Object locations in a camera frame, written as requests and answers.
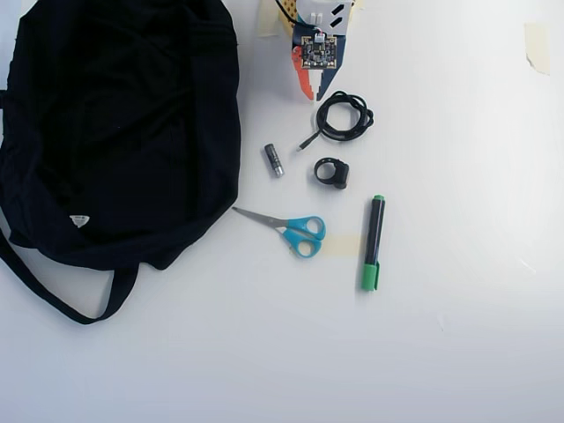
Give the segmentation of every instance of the marker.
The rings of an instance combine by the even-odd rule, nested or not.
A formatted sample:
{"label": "marker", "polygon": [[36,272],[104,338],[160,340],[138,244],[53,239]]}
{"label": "marker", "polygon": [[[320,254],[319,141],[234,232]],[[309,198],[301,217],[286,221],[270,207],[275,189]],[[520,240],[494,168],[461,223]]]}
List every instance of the marker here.
{"label": "marker", "polygon": [[364,259],[364,270],[362,272],[362,289],[365,291],[374,291],[378,289],[378,276],[380,274],[378,250],[380,249],[380,238],[382,236],[382,223],[384,221],[385,207],[386,200],[384,197],[374,197],[372,200],[372,211],[370,212],[367,256]]}

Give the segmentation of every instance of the black wire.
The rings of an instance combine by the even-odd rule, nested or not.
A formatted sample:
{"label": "black wire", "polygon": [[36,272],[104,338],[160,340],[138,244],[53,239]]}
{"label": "black wire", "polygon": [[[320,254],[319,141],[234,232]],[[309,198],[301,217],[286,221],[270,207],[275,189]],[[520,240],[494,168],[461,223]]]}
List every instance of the black wire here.
{"label": "black wire", "polygon": [[288,19],[294,25],[303,26],[304,28],[307,28],[307,29],[318,29],[317,26],[315,26],[315,25],[306,24],[304,22],[300,22],[296,19],[293,19],[290,16],[290,14],[288,13],[288,11],[284,8],[284,6],[280,3],[280,1],[279,0],[275,0],[275,1],[277,3],[278,7],[280,8],[280,10],[282,11],[282,13],[284,13],[284,16],[286,16],[286,19]]}
{"label": "black wire", "polygon": [[[359,121],[349,130],[336,130],[327,122],[330,107],[335,106],[338,103],[348,103],[360,112]],[[374,112],[368,109],[367,103],[358,95],[351,95],[343,91],[337,91],[321,105],[317,111],[316,120],[318,131],[301,143],[300,147],[298,147],[298,151],[306,148],[321,134],[339,142],[353,141],[364,134],[368,128],[374,125]]]}

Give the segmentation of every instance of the bag strap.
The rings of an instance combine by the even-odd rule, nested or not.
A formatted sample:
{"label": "bag strap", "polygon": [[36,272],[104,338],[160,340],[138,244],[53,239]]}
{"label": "bag strap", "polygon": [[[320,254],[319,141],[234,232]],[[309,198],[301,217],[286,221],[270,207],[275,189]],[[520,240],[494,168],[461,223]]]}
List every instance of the bag strap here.
{"label": "bag strap", "polygon": [[0,236],[0,257],[10,267],[10,269],[20,278],[26,286],[36,295],[48,302],[51,306],[59,310],[61,313],[81,324],[92,324],[102,320],[106,320],[115,314],[130,295],[135,281],[137,279],[138,266],[117,269],[114,272],[112,280],[112,288],[109,295],[108,306],[106,311],[95,319],[81,315],[77,310],[64,303],[61,299],[54,296],[48,289],[41,284],[39,280],[32,274],[29,268],[19,258],[16,252],[11,248],[8,240]]}

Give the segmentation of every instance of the black ring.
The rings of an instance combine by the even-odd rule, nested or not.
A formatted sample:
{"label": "black ring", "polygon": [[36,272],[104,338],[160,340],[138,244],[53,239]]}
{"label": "black ring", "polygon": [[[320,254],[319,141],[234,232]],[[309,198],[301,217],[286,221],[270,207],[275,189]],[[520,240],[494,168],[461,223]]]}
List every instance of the black ring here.
{"label": "black ring", "polygon": [[[335,174],[329,179],[320,178],[318,174],[319,168],[328,163],[331,163],[335,167]],[[334,185],[335,188],[345,189],[349,179],[349,165],[339,159],[326,157],[315,164],[315,178],[325,185]]]}

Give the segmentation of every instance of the white label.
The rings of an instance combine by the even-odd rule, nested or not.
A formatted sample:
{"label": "white label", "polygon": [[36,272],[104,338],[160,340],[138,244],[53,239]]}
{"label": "white label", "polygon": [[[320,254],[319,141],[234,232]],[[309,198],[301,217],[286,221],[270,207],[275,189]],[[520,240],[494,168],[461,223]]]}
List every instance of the white label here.
{"label": "white label", "polygon": [[72,223],[74,223],[78,229],[87,224],[90,221],[90,216],[70,216]]}

